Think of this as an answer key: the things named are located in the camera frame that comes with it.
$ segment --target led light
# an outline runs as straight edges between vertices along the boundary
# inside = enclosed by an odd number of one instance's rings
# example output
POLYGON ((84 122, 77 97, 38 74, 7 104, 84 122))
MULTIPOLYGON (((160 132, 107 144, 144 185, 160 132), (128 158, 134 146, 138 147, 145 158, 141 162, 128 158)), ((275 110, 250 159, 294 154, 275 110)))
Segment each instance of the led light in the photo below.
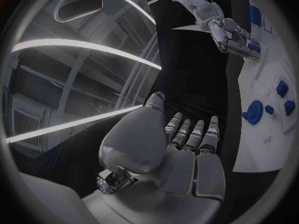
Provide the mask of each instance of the led light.
POLYGON ((137 4, 135 4, 134 2, 132 2, 131 0, 125 0, 127 1, 129 4, 131 4, 132 6, 136 7, 139 11, 141 11, 149 20, 151 20, 153 22, 153 24, 155 24, 154 19, 147 14, 144 10, 142 10, 137 4))
POLYGON ((161 66, 158 66, 150 61, 142 59, 138 56, 131 55, 127 52, 120 51, 114 48, 110 48, 107 46, 98 45, 95 43, 85 42, 85 41, 76 41, 76 40, 67 40, 67 39, 39 39, 39 40, 31 40, 18 43, 13 46, 11 52, 18 51, 25 48, 36 47, 36 46, 76 46, 82 48, 89 48, 98 51, 105 51, 112 54, 116 54, 119 56, 127 57, 129 59, 139 61, 141 63, 147 64, 149 66, 153 66, 159 70, 161 70, 161 66))
POLYGON ((24 140, 24 139, 27 139, 27 138, 32 138, 32 137, 40 136, 40 135, 43 135, 43 134, 52 133, 52 132, 59 131, 59 130, 65 129, 65 128, 70 128, 70 127, 74 127, 74 126, 77 126, 77 125, 80 125, 80 124, 89 123, 89 122, 96 121, 96 120, 99 120, 99 119, 103 119, 103 118, 111 117, 111 116, 114 116, 114 115, 118 115, 118 114, 121 114, 121 113, 126 113, 126 112, 135 110, 135 109, 140 108, 140 107, 142 107, 142 105, 122 109, 122 110, 119 110, 119 111, 104 113, 104 114, 100 114, 100 115, 96 115, 96 116, 91 116, 91 117, 88 117, 88 118, 83 118, 83 119, 79 119, 79 120, 68 122, 68 123, 59 124, 59 125, 48 127, 48 128, 42 128, 42 129, 32 131, 32 132, 28 132, 28 133, 19 134, 19 135, 7 138, 6 142, 7 143, 13 143, 13 142, 21 141, 21 140, 24 140))

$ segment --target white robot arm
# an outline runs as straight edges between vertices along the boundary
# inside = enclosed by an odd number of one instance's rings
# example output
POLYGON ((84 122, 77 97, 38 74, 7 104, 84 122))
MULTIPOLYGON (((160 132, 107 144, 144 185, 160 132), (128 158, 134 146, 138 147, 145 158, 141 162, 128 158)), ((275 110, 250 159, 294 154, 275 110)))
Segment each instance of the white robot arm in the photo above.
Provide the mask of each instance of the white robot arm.
POLYGON ((181 3, 196 18, 196 24, 202 30, 210 31, 218 49, 223 53, 257 59, 259 53, 246 46, 247 39, 258 46, 258 41, 249 32, 242 29, 231 18, 224 18, 221 7, 215 2, 207 0, 172 0, 181 3), (226 31, 239 36, 238 42, 228 38, 226 31))

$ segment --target vent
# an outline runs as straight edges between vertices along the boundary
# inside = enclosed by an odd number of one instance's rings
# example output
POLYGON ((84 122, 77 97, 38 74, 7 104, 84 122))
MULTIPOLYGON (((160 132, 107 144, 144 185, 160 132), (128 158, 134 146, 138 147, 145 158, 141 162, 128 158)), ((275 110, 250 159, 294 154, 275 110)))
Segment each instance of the vent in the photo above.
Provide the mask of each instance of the vent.
POLYGON ((104 46, 108 46, 114 49, 121 47, 123 41, 112 31, 103 41, 104 46))
MULTIPOLYGON (((16 135, 31 132, 38 128, 39 120, 26 116, 18 111, 14 111, 14 130, 16 135)), ((38 146, 38 136, 25 139, 23 142, 38 146)))

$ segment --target robotic hand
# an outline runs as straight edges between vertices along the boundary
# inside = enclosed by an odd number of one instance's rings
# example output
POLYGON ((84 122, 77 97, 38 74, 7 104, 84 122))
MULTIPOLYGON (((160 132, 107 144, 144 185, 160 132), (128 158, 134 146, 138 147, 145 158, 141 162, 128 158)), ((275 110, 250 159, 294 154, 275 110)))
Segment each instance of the robotic hand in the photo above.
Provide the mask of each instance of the robotic hand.
POLYGON ((206 0, 172 0, 181 3, 196 18, 196 24, 204 31, 209 31, 212 38, 223 53, 231 53, 239 57, 257 59, 259 53, 246 46, 249 39, 255 46, 259 42, 246 30, 242 29, 231 18, 224 18, 221 7, 215 2, 206 0), (237 34, 239 39, 235 42, 228 38, 226 31, 237 34))

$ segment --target light strip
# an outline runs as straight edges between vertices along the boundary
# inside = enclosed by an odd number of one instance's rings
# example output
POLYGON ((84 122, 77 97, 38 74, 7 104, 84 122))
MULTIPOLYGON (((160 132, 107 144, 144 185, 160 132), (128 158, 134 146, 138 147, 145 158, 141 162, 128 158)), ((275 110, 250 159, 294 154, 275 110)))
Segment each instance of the light strip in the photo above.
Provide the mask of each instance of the light strip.
POLYGON ((125 1, 127 1, 129 4, 131 4, 132 6, 137 8, 139 11, 141 11, 149 20, 151 20, 153 22, 153 24, 155 24, 154 19, 148 13, 146 13, 143 9, 141 9, 137 4, 135 4, 131 0, 125 0, 125 1))
POLYGON ((67 39, 39 39, 39 40, 31 40, 18 43, 13 46, 11 52, 18 51, 25 48, 36 47, 36 46, 76 46, 82 48, 89 48, 98 51, 105 51, 112 54, 116 54, 119 56, 127 57, 129 59, 139 61, 141 63, 147 64, 149 66, 153 66, 159 70, 161 70, 161 66, 158 66, 150 61, 142 59, 138 56, 131 55, 130 53, 120 51, 114 48, 110 48, 107 46, 98 45, 95 43, 85 42, 85 41, 76 41, 76 40, 67 40, 67 39))
POLYGON ((88 117, 88 118, 83 118, 83 119, 79 119, 79 120, 68 122, 68 123, 59 124, 59 125, 48 127, 48 128, 42 128, 42 129, 39 129, 39 130, 36 130, 36 131, 32 131, 32 132, 23 133, 23 134, 20 134, 20 135, 9 137, 9 138, 6 139, 6 142, 7 143, 14 143, 14 142, 21 141, 21 140, 24 140, 24 139, 27 139, 27 138, 32 138, 32 137, 40 136, 40 135, 43 135, 43 134, 52 133, 52 132, 59 131, 59 130, 65 129, 65 128, 70 128, 70 127, 74 127, 74 126, 81 125, 81 124, 84 124, 84 123, 89 123, 89 122, 96 121, 96 120, 99 120, 99 119, 103 119, 103 118, 111 117, 111 116, 114 116, 114 115, 118 115, 118 114, 121 114, 121 113, 126 113, 126 112, 135 110, 135 109, 140 108, 140 107, 142 107, 142 105, 122 109, 122 110, 119 110, 119 111, 104 113, 104 114, 100 114, 100 115, 96 115, 96 116, 91 116, 91 117, 88 117))

